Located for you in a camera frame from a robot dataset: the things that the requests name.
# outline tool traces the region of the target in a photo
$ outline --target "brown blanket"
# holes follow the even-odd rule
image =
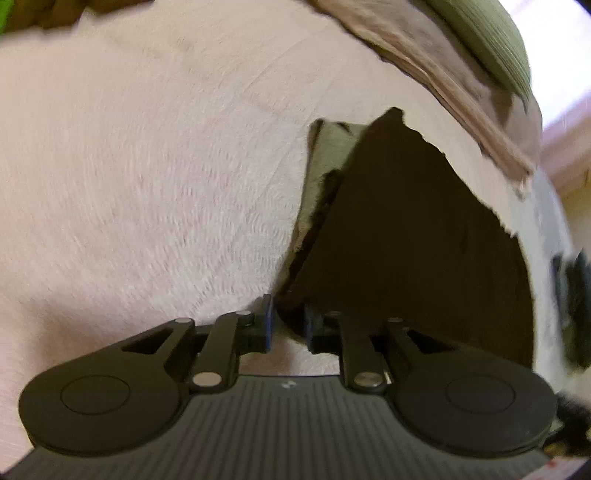
[[[532,299],[518,240],[399,109],[365,130],[332,196],[278,298],[294,330],[303,331],[298,311],[308,302],[369,326],[401,317],[531,366]]]
[[[423,0],[314,0],[383,57],[424,84],[517,184],[539,162],[542,121],[474,59]]]

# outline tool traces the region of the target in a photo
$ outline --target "green cushion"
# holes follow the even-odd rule
[[[523,100],[531,72],[523,38],[498,0],[426,0],[491,75]]]

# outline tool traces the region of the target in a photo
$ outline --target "wall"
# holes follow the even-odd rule
[[[562,199],[575,248],[591,255],[591,184]]]

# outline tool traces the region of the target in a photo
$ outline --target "black plastic mount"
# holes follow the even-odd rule
[[[161,436],[195,395],[231,390],[239,358],[271,346],[274,306],[214,325],[167,322],[35,377],[19,411],[35,445],[104,456]],[[339,312],[304,308],[311,353],[335,353],[340,380],[385,397],[417,437],[448,452],[494,458],[542,444],[554,418],[550,387],[530,370],[435,339],[400,319],[368,332]]]
[[[364,332],[339,312],[306,307],[305,315],[309,350],[338,354],[347,388],[383,393],[399,419],[432,445],[492,458],[543,443],[556,398],[529,369],[425,335],[401,319]]]
[[[179,318],[35,377],[19,400],[34,445],[77,456],[132,448],[169,428],[194,393],[233,386],[240,355],[268,352],[274,306],[214,325]]]

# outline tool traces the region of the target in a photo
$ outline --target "dark brown fabric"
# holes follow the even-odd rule
[[[368,127],[278,306],[303,331],[307,301],[372,327],[401,317],[427,333],[528,367],[533,313],[516,238],[445,156],[391,109]]]

